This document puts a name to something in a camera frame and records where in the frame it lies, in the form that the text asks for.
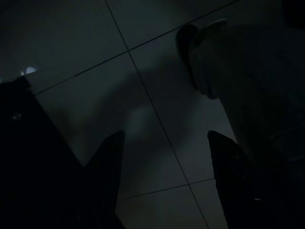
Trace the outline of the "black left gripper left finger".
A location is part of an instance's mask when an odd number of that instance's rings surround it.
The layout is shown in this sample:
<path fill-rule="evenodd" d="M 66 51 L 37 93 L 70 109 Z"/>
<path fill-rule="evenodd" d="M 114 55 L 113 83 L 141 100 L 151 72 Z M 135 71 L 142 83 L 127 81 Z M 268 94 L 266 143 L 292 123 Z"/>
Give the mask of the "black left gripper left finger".
<path fill-rule="evenodd" d="M 84 206 L 78 215 L 80 229 L 123 229 L 115 213 L 125 132 L 106 137 L 84 167 Z"/>

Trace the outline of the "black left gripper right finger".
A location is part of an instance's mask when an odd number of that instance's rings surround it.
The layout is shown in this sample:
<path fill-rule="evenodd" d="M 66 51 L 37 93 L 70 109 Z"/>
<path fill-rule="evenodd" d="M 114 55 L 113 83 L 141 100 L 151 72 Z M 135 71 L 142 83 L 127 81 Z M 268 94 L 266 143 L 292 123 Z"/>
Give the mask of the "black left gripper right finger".
<path fill-rule="evenodd" d="M 207 138 L 228 228 L 274 228 L 274 216 L 245 152 L 234 140 L 216 131 L 209 131 Z"/>

